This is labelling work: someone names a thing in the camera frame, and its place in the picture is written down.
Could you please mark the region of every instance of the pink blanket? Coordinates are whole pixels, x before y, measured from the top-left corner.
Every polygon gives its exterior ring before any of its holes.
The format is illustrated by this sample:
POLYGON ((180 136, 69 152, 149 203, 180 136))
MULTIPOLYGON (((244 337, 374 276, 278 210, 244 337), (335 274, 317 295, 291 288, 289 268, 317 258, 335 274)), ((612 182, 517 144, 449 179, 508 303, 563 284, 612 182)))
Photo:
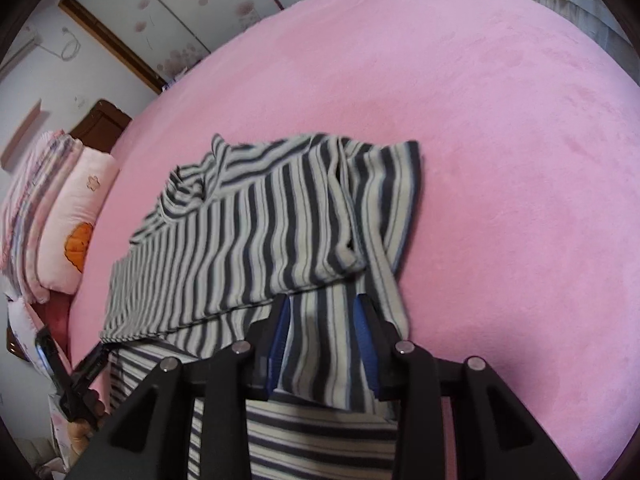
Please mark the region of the pink blanket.
POLYGON ((169 171, 229 142, 326 131, 420 140, 400 285, 412 337, 485 356, 583 480, 640 419, 640 89, 530 0, 304 0, 204 60, 136 118, 70 316, 97 341, 111 264, 169 171))

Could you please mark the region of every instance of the brown wooden headboard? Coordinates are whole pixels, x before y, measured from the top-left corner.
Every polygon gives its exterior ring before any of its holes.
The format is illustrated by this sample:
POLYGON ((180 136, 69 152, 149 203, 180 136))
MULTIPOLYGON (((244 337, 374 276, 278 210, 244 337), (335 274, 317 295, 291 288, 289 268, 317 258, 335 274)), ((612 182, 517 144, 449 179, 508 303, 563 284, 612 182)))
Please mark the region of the brown wooden headboard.
POLYGON ((126 113, 100 99, 69 135, 89 148, 109 153, 130 122, 126 113))

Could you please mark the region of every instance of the bed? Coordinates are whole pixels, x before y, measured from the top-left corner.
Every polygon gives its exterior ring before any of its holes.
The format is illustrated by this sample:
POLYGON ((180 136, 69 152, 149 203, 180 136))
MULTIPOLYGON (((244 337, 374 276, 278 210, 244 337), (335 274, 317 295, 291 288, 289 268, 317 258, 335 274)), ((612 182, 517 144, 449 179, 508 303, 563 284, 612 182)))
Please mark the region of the bed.
POLYGON ((169 171, 213 134, 417 139, 424 193, 400 279, 412 339, 487 358, 580 478, 599 480, 640 422, 638 126, 640 88, 535 2, 304 0, 209 56, 118 140, 71 359, 98 341, 111 266, 169 171))

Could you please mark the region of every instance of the black and white stripe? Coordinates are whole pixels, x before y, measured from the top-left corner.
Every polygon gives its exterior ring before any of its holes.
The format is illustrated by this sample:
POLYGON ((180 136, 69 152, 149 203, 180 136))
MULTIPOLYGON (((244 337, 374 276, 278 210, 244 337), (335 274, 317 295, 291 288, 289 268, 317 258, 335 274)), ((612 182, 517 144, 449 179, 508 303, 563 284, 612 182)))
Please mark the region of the black and white stripe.
POLYGON ((102 338, 161 338, 207 358, 284 292, 292 319, 280 389, 388 416, 366 387, 351 305, 366 292, 408 335, 394 275, 420 181, 416 142, 313 134, 230 146, 216 136, 201 164, 171 174, 114 265, 102 338))
MULTIPOLYGON (((115 410, 164 357, 194 356, 158 341, 131 342, 111 356, 111 409, 115 410)), ((196 400, 188 478, 198 479, 203 403, 196 400)), ((257 479, 388 480, 396 425, 366 413, 311 404, 276 391, 269 402, 247 402, 252 477, 257 479)))

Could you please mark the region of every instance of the stack of folded bedding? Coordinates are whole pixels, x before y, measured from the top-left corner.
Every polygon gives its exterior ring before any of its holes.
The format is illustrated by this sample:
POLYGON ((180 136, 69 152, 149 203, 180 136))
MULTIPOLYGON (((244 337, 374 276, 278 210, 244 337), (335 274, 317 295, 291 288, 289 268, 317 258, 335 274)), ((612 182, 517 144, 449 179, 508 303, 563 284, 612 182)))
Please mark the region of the stack of folded bedding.
POLYGON ((75 294, 95 221, 118 174, 108 153, 62 131, 34 143, 0 208, 0 270, 16 296, 75 294))

